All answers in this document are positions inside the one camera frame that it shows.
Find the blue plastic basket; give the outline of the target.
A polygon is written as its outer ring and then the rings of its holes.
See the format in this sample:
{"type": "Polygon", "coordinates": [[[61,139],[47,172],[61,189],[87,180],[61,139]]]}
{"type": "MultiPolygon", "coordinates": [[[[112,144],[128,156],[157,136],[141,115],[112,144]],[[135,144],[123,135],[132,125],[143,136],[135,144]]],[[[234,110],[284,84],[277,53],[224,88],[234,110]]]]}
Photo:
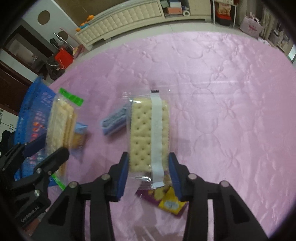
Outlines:
{"type": "Polygon", "coordinates": [[[38,77],[27,90],[14,136],[14,144],[30,143],[47,132],[55,92],[38,77]]]}

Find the green-edged cracker pack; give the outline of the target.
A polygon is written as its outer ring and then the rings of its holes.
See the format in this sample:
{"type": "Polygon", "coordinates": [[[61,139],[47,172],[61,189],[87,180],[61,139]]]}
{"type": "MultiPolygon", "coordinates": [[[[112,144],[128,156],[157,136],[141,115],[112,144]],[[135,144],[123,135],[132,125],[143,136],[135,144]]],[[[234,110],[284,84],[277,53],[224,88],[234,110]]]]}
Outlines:
{"type": "Polygon", "coordinates": [[[76,150],[71,149],[74,127],[78,122],[77,111],[82,103],[82,99],[63,88],[60,88],[55,95],[46,133],[45,153],[47,156],[64,147],[69,150],[71,158],[79,161],[82,159],[84,146],[76,150]]]}

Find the purple yellow snack packet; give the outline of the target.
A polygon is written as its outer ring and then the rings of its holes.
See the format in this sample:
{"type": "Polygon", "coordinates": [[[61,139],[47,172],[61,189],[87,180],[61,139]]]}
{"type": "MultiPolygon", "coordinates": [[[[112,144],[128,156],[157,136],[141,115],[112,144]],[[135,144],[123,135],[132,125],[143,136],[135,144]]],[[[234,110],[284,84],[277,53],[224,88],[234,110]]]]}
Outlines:
{"type": "Polygon", "coordinates": [[[151,190],[138,189],[135,195],[158,209],[171,213],[177,217],[184,213],[185,208],[188,205],[187,202],[181,202],[178,200],[172,186],[164,186],[151,190]]]}

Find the blue gum pack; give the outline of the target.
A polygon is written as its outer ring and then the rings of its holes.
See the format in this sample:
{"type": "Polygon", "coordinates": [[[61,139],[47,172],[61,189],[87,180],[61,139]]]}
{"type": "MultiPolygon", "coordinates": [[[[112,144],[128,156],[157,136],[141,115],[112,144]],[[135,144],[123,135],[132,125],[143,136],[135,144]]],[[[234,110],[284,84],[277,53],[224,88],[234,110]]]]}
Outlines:
{"type": "Polygon", "coordinates": [[[126,126],[128,104],[109,114],[100,122],[104,136],[112,135],[126,126]]]}

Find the clear soda cracker pack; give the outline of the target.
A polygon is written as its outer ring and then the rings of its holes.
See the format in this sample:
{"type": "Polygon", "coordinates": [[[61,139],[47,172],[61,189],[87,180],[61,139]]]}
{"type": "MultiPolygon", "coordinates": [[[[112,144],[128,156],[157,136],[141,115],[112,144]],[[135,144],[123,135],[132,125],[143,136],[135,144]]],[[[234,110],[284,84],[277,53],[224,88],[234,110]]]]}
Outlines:
{"type": "Polygon", "coordinates": [[[170,108],[158,90],[128,97],[126,111],[129,172],[143,189],[170,183],[170,108]]]}

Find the black bag on floor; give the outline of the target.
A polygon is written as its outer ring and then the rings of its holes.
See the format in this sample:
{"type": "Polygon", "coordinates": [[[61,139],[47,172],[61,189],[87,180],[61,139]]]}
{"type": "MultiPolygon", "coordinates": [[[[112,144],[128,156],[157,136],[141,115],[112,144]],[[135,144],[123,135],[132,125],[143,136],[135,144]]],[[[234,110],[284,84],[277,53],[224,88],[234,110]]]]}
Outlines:
{"type": "Polygon", "coordinates": [[[54,81],[65,73],[65,70],[61,68],[53,55],[46,61],[46,69],[48,70],[50,78],[54,81]]]}

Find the red shopping bag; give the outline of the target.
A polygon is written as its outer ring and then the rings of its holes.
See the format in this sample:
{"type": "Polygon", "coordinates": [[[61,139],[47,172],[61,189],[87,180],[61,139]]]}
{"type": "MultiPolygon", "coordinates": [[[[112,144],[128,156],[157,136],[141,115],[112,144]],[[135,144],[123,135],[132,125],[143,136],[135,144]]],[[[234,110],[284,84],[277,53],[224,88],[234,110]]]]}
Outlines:
{"type": "Polygon", "coordinates": [[[64,48],[61,47],[55,54],[54,59],[58,62],[61,69],[67,69],[73,63],[73,56],[64,48]]]}

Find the oranges on cabinet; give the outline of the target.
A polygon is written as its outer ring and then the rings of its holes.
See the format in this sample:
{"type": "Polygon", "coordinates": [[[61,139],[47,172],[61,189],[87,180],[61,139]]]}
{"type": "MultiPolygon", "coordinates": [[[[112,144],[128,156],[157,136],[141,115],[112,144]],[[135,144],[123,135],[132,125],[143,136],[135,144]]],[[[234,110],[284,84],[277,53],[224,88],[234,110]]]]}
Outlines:
{"type": "Polygon", "coordinates": [[[89,15],[85,22],[83,22],[77,29],[76,32],[80,32],[82,29],[86,28],[89,25],[89,22],[93,20],[94,15],[89,15]]]}

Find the cream tv cabinet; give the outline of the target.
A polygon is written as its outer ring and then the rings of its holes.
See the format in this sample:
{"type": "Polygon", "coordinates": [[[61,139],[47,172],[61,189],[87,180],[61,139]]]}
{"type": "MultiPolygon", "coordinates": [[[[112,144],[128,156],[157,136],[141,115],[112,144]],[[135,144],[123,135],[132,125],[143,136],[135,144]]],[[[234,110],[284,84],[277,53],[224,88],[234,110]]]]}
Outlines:
{"type": "Polygon", "coordinates": [[[211,20],[210,1],[126,1],[89,19],[75,34],[86,49],[138,28],[182,20],[211,20]]]}

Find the pink gift bag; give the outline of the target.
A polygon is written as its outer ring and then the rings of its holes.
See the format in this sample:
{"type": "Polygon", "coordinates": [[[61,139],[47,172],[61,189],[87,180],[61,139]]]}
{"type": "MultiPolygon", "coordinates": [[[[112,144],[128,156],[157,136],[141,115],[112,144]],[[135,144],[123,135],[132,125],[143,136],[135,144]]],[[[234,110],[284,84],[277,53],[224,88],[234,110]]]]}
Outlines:
{"type": "Polygon", "coordinates": [[[248,16],[244,16],[239,29],[250,37],[257,39],[263,29],[263,26],[260,20],[252,12],[250,12],[248,16]]]}

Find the white metal shelf rack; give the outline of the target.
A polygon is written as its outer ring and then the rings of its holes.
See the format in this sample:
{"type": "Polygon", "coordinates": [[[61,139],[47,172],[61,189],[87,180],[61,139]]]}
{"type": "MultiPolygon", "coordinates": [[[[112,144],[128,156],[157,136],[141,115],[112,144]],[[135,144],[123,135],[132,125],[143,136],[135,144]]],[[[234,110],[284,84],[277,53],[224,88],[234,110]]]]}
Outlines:
{"type": "Polygon", "coordinates": [[[239,1],[211,1],[213,24],[235,27],[239,1]]]}

